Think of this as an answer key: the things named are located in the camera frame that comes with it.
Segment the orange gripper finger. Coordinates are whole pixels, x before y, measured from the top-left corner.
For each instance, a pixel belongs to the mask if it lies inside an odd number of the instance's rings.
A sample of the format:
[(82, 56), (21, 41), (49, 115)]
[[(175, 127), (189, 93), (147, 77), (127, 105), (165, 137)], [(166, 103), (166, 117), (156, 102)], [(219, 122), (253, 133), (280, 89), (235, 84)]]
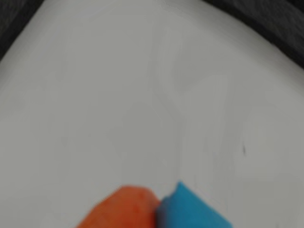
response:
[(148, 188), (122, 186), (96, 204), (78, 228), (154, 228), (160, 201)]

